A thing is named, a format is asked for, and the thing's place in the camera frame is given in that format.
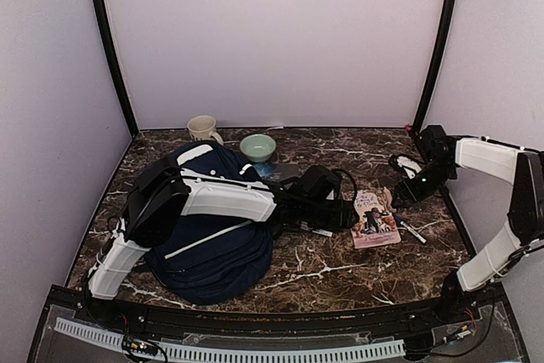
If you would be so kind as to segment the pink illustrated paperback book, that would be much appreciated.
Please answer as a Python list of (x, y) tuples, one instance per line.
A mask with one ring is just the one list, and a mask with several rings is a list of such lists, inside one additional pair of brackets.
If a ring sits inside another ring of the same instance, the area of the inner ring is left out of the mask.
[(401, 236), (384, 190), (359, 190), (354, 208), (360, 221), (352, 229), (355, 249), (401, 243)]

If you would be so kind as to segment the navy blue student backpack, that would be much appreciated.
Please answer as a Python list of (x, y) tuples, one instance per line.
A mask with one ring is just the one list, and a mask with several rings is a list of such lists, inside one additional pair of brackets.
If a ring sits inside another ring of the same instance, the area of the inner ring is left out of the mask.
[(144, 259), (156, 279), (184, 300), (209, 305), (242, 294), (268, 272), (271, 228), (248, 218), (199, 211), (184, 215), (177, 173), (220, 178), (226, 187), (260, 182), (241, 154), (215, 141), (189, 143), (152, 163), (127, 195), (123, 217), (130, 240), (148, 248)]

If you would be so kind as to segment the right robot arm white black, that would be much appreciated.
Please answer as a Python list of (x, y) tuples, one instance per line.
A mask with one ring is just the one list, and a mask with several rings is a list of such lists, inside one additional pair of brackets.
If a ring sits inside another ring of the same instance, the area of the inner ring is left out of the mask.
[(440, 125), (416, 134), (423, 159), (397, 154), (389, 164), (403, 178), (395, 185), (397, 209), (450, 186), (478, 252), (445, 283), (433, 315), (450, 324), (467, 308), (460, 292), (474, 292), (506, 275), (543, 248), (543, 154), (490, 137), (450, 135)]

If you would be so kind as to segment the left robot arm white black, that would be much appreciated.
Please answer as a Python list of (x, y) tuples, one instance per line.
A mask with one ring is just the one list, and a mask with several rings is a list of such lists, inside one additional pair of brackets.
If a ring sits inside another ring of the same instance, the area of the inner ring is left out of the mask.
[(102, 326), (120, 318), (112, 301), (133, 266), (165, 243), (182, 217), (212, 215), (247, 223), (294, 224), (348, 230), (360, 220), (354, 200), (340, 195), (342, 169), (314, 165), (282, 182), (226, 179), (167, 164), (127, 197), (105, 249), (89, 270), (87, 312)]

